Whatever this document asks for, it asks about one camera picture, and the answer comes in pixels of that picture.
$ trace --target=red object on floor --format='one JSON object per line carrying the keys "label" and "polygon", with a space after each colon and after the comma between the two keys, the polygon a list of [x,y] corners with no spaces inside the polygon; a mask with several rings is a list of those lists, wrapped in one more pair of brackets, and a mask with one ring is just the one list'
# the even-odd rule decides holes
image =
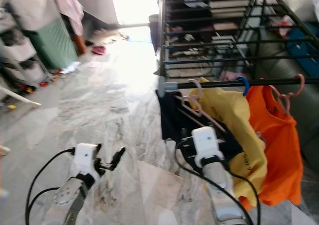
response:
{"label": "red object on floor", "polygon": [[106,48],[104,46],[94,46],[92,52],[98,55],[105,55]]}

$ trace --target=orange shirt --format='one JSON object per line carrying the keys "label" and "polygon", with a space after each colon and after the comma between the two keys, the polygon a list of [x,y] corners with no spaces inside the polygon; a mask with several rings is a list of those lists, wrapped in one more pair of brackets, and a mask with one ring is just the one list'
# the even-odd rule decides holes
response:
{"label": "orange shirt", "polygon": [[[283,113],[269,86],[252,87],[247,95],[250,106],[249,122],[261,132],[268,160],[267,176],[259,194],[260,201],[275,206],[283,200],[301,203],[303,163],[296,121]],[[240,201],[248,208],[246,198]]]}

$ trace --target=clothes hanger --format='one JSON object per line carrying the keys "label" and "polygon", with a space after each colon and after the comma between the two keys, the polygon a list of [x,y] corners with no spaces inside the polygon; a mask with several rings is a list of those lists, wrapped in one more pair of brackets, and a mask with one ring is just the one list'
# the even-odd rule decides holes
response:
{"label": "clothes hanger", "polygon": [[[279,103],[280,106],[282,107],[284,113],[287,114],[288,116],[291,115],[291,114],[290,114],[290,106],[291,106],[291,104],[290,104],[290,98],[291,98],[291,97],[297,97],[297,96],[299,96],[299,95],[303,92],[303,90],[304,90],[304,88],[305,88],[305,84],[306,84],[305,77],[304,77],[302,74],[297,74],[297,75],[295,76],[295,78],[296,78],[296,79],[299,78],[299,79],[300,79],[300,82],[301,82],[301,83],[300,83],[300,88],[299,88],[299,90],[298,90],[296,93],[290,92],[290,93],[288,93],[288,95],[280,94],[280,92],[279,92],[274,86],[270,86],[270,87],[273,89],[273,91],[275,92],[275,94],[277,95],[277,101],[278,101],[278,103]],[[282,99],[285,99],[285,101],[286,101],[286,107],[285,107],[284,104],[282,103]]]}
{"label": "clothes hanger", "polygon": [[246,77],[237,77],[236,81],[242,81],[245,84],[244,96],[246,96],[249,92],[249,89],[250,89],[249,81],[247,80]]}
{"label": "clothes hanger", "polygon": [[[200,85],[200,83],[195,80],[195,79],[190,79],[188,82],[193,82],[197,88],[198,88],[198,93],[196,95],[190,95],[190,96],[183,96],[183,97],[179,97],[179,96],[175,96],[177,99],[181,100],[181,105],[188,110],[189,112],[193,113],[194,115],[200,117],[200,116],[204,116],[206,117],[209,121],[211,121],[212,123],[214,123],[215,126],[217,126],[222,132],[226,133],[225,129],[218,124],[217,121],[215,121],[212,117],[209,116],[209,114],[207,114],[206,112],[203,111],[200,103],[197,101],[197,99],[199,99],[203,93],[203,89]],[[192,108],[188,107],[187,105],[185,105],[185,102],[193,102],[194,104],[196,104],[197,106],[197,111],[193,110]]]}

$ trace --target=wall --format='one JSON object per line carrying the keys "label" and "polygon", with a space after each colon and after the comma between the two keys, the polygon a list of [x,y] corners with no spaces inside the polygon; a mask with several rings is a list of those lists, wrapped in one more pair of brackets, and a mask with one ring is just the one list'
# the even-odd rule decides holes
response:
{"label": "wall", "polygon": [[84,11],[107,24],[117,24],[113,0],[79,0]]}

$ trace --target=blue hanger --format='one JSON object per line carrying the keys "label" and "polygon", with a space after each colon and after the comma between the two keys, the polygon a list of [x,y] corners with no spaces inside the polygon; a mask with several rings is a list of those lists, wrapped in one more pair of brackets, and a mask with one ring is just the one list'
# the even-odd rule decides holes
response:
{"label": "blue hanger", "polygon": [[248,94],[249,88],[250,88],[247,78],[245,78],[245,77],[237,77],[236,81],[242,81],[245,84],[244,96],[246,96]]}

